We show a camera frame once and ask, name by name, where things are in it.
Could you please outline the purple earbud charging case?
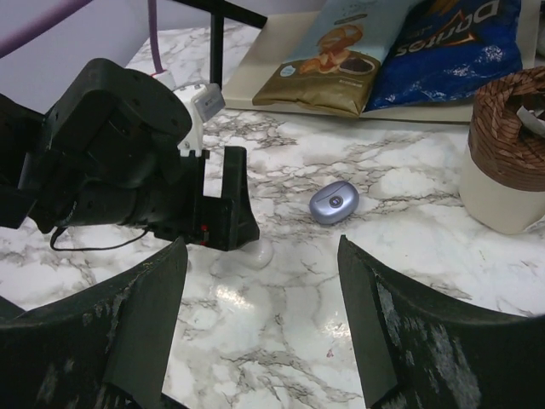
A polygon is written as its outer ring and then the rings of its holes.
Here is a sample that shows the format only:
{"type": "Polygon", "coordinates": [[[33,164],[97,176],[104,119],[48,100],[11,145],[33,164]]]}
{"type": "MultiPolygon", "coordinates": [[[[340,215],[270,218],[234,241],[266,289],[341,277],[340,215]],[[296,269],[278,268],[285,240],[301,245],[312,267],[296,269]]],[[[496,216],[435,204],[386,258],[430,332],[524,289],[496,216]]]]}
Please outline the purple earbud charging case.
{"type": "Polygon", "coordinates": [[[335,181],[321,188],[310,199],[314,220],[332,225],[349,217],[359,207],[359,193],[348,181],[335,181]]]}

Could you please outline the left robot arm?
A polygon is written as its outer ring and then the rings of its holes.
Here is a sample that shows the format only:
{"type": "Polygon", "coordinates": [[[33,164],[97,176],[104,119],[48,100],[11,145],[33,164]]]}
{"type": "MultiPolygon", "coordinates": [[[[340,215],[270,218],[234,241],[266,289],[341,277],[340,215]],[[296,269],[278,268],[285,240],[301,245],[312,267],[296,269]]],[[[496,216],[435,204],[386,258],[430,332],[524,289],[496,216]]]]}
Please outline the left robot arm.
{"type": "Polygon", "coordinates": [[[2,98],[2,226],[31,219],[57,239],[120,225],[219,251],[257,241],[244,148],[225,149],[221,193],[204,194],[204,125],[224,106],[216,84],[171,89],[102,58],[46,113],[2,98]]]}

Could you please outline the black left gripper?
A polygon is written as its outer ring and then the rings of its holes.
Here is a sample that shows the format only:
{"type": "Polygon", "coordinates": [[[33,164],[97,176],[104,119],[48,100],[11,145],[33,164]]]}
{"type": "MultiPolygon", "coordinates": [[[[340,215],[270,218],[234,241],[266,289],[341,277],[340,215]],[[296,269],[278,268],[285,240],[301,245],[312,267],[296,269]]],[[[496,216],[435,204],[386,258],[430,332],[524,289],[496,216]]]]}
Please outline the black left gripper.
{"type": "Polygon", "coordinates": [[[224,150],[221,196],[204,194],[205,165],[209,152],[180,158],[181,177],[154,200],[163,208],[160,217],[148,222],[158,239],[182,238],[188,244],[219,251],[234,251],[260,238],[248,188],[247,151],[224,150]]]}

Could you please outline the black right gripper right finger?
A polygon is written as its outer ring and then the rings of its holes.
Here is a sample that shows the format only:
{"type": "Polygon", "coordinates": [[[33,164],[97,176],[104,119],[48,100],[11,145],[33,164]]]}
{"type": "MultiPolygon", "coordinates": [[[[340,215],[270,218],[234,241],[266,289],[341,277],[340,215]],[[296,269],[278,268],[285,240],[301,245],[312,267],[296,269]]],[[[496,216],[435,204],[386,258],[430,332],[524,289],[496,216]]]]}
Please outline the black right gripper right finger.
{"type": "Polygon", "coordinates": [[[446,296],[346,238],[337,263],[367,407],[543,407],[542,316],[446,296]]]}

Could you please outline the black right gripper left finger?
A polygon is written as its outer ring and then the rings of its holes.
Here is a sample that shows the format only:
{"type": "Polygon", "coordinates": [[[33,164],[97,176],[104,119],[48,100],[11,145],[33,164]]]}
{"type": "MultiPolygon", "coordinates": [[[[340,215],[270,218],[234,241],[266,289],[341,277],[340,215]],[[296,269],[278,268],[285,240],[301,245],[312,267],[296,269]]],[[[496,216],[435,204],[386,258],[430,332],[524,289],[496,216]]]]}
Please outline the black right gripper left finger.
{"type": "Polygon", "coordinates": [[[163,393],[187,271],[182,239],[25,311],[1,300],[3,408],[180,408],[163,393]]]}

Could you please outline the white earbud charging case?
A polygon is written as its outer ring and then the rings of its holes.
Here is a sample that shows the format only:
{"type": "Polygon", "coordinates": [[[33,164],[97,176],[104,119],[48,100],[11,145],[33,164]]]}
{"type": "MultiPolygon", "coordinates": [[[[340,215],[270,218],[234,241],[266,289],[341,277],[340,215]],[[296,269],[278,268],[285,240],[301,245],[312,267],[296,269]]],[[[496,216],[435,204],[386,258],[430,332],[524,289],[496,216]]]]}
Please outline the white earbud charging case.
{"type": "Polygon", "coordinates": [[[259,239],[249,243],[245,251],[248,255],[248,266],[253,269],[263,269],[273,259],[273,244],[269,239],[259,239]]]}

